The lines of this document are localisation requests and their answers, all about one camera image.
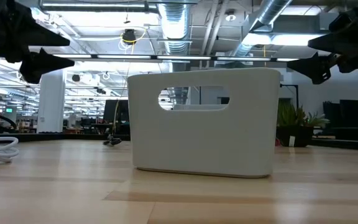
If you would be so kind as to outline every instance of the wooden tabletop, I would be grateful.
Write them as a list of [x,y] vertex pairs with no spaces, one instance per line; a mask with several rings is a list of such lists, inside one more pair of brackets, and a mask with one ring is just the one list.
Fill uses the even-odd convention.
[[131,144],[44,141],[0,164],[0,223],[358,223],[358,151],[276,148],[238,179],[136,170]]

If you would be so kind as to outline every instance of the potted plant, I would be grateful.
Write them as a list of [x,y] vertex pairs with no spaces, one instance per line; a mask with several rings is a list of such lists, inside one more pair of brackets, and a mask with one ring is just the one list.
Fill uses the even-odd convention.
[[313,128],[328,123],[324,115],[309,113],[307,116],[303,108],[295,108],[291,103],[278,104],[276,137],[281,145],[305,147],[313,136]]

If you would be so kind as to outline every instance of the yellow cable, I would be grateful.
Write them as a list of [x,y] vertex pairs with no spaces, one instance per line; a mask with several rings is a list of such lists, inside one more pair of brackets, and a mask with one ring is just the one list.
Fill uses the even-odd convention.
[[136,40],[125,40],[124,38],[122,38],[122,36],[124,35],[124,33],[121,34],[121,39],[122,39],[122,41],[124,41],[124,42],[133,43],[133,42],[137,42],[138,40],[141,40],[141,39],[144,37],[145,34],[146,34],[146,28],[144,29],[144,32],[143,32],[142,36],[139,37],[139,38],[136,39]]
[[266,57],[266,45],[264,45],[264,57]]
[[[131,54],[134,54],[134,50],[135,50],[135,44],[132,45]],[[127,74],[126,74],[126,76],[125,76],[125,83],[124,83],[124,86],[122,87],[121,94],[120,94],[119,97],[118,97],[117,104],[116,104],[116,109],[114,110],[114,122],[113,122],[113,124],[112,124],[112,134],[113,134],[113,135],[116,133],[116,119],[117,119],[118,104],[119,104],[119,101],[121,100],[122,94],[123,94],[124,91],[125,91],[125,86],[127,85],[130,67],[131,67],[131,63],[129,62]]]

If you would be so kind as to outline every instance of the exposed ductwork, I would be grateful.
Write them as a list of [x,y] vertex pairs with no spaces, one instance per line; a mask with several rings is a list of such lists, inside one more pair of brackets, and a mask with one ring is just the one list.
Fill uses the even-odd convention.
[[[187,39],[189,32],[190,6],[188,4],[159,4],[161,28],[165,39]],[[188,42],[165,42],[165,50],[169,55],[189,54]],[[172,72],[186,71],[185,63],[172,63]],[[186,104],[188,87],[169,89],[173,93],[176,104]]]
[[[263,26],[272,25],[277,17],[284,11],[284,9],[292,2],[292,0],[263,0],[260,9],[255,12],[257,17],[246,22],[251,23],[247,26],[247,33],[261,28]],[[251,50],[253,45],[247,44],[243,41],[238,45],[238,47],[233,50],[232,56],[236,57],[245,57]]]

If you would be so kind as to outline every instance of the green plant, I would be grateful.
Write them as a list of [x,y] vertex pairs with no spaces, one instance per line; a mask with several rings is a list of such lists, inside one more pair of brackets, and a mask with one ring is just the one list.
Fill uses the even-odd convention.
[[329,120],[324,118],[324,115],[318,115],[317,112],[311,114],[309,113],[308,119],[306,120],[305,126],[321,126],[323,124],[329,123]]
[[328,123],[329,120],[324,115],[318,113],[309,113],[306,115],[302,107],[296,108],[291,103],[278,104],[277,126],[321,126]]

